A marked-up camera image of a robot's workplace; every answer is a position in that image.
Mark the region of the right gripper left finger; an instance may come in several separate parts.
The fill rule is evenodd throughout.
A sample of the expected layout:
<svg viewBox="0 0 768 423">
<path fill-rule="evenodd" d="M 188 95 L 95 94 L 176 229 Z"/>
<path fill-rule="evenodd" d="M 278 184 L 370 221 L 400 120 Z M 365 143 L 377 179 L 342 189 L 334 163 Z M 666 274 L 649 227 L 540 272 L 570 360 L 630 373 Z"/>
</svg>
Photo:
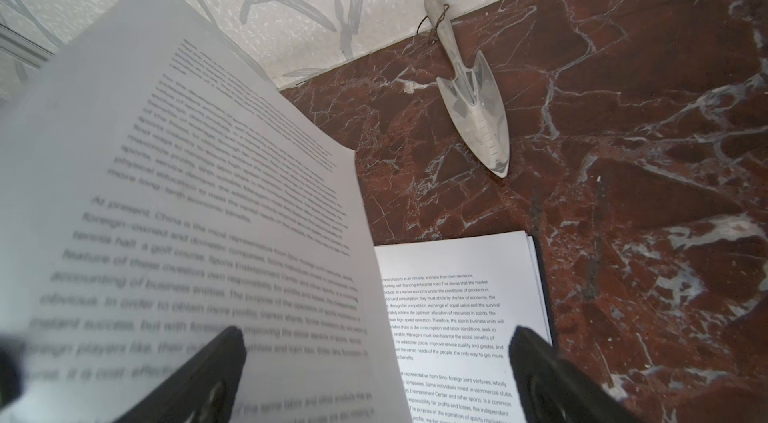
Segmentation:
<svg viewBox="0 0 768 423">
<path fill-rule="evenodd" d="M 246 356 L 242 331 L 225 328 L 117 421 L 228 422 Z"/>
</svg>

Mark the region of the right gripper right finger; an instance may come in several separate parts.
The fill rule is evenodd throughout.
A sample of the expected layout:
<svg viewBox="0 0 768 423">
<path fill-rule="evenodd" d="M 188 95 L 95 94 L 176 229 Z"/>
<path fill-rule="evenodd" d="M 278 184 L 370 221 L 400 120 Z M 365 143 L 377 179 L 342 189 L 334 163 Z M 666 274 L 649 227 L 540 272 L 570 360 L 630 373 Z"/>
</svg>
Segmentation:
<svg viewBox="0 0 768 423">
<path fill-rule="evenodd" d="M 534 330 L 518 326 L 509 359 L 528 422 L 638 422 Z"/>
</svg>

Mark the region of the printed paper sheet bottom stack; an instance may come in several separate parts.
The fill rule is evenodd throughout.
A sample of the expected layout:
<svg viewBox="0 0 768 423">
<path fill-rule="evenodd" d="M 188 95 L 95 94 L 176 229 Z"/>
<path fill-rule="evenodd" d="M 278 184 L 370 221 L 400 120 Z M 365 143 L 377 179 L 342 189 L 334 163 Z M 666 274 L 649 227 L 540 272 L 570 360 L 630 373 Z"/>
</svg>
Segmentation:
<svg viewBox="0 0 768 423">
<path fill-rule="evenodd" d="M 376 247 L 413 421 L 524 421 L 510 341 L 547 341 L 527 235 Z"/>
</svg>

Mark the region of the printed paper sheet stack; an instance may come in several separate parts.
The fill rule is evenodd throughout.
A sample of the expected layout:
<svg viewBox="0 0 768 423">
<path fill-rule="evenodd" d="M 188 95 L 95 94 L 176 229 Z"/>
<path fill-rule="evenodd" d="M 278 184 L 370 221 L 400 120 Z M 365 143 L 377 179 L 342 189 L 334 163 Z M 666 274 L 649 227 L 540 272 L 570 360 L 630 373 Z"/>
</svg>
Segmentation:
<svg viewBox="0 0 768 423">
<path fill-rule="evenodd" d="M 5 422 L 110 422 L 229 326 L 237 422 L 407 422 L 355 154 L 179 0 L 119 0 L 1 112 Z"/>
<path fill-rule="evenodd" d="M 547 341 L 527 235 L 376 247 L 413 421 L 524 421 L 510 341 Z"/>
</svg>

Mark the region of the black folder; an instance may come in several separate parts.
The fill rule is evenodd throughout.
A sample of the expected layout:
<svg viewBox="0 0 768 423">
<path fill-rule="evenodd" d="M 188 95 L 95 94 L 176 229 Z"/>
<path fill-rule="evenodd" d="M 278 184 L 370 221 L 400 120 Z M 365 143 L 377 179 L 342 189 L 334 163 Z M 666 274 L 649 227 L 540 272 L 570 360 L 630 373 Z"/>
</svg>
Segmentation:
<svg viewBox="0 0 768 423">
<path fill-rule="evenodd" d="M 549 290 L 546 281 L 546 274 L 543 264 L 539 258 L 539 245 L 532 235 L 527 235 L 527 242 L 531 263 L 535 273 L 535 281 L 538 287 L 540 306 L 543 312 L 543 319 L 546 328 L 546 340 L 555 349 L 559 349 L 558 336 L 554 326 L 552 307 L 549 298 Z"/>
</svg>

